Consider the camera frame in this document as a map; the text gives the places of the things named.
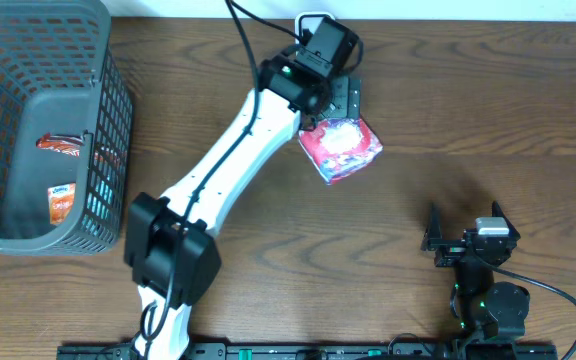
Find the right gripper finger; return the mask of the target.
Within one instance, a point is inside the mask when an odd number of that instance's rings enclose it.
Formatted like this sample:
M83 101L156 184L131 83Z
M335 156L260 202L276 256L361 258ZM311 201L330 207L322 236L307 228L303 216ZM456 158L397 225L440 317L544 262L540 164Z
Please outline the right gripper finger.
M428 224L424 233L425 240L441 240L442 230L440 224L439 208L432 203L429 213Z
M492 205L491 205L491 213L493 217L499 217L502 218L505 223L506 226L508 227L508 229L510 231L515 231L516 228L514 227L514 225L511 223L511 221L507 218L507 216L504 214L500 204L497 201L493 201Z

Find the red purple snack pack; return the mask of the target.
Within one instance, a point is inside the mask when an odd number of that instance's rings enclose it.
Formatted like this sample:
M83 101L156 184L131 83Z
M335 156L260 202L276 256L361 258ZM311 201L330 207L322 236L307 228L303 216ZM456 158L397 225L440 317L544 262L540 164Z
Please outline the red purple snack pack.
M312 131L300 130L298 141L327 185L365 168L383 151L362 117L326 119Z

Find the orange red bar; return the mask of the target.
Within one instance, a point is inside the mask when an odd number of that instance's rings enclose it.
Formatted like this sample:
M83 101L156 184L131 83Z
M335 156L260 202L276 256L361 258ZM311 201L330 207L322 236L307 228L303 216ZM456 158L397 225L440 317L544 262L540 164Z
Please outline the orange red bar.
M79 157L80 150L84 146L84 136L46 133L36 141L35 146L38 149ZM94 151L94 159L98 162L121 164L118 153L105 146Z

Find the small orange tissue pack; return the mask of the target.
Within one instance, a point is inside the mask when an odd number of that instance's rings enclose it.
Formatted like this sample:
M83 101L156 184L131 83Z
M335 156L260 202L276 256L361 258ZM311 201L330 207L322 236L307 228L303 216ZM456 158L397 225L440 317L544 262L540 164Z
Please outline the small orange tissue pack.
M75 183L58 185L47 190L51 225L59 225L65 221L74 205L75 192Z

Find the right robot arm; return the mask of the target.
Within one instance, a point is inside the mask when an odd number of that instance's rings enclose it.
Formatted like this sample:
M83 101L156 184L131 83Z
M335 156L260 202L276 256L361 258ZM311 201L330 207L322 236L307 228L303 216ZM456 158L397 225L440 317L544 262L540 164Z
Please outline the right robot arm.
M519 239L496 202L490 216L477 218L473 228L454 240L443 236L439 209L431 208L421 249L435 253L435 266L454 270L450 309L462 327L461 335L435 348L434 358L515 357L512 346L525 334L530 294L522 286L497 282L494 272L510 258Z

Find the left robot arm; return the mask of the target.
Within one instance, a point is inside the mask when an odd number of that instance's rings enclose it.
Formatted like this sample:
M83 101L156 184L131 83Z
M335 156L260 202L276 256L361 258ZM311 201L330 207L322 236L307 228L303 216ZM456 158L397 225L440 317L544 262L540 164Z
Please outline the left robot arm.
M124 261L142 302L134 359L178 359L189 345L192 307L221 267L215 242L233 204L267 160L318 117L353 72L360 37L325 16L313 33L273 58L252 62L241 110L197 165L154 198L140 193L128 212Z

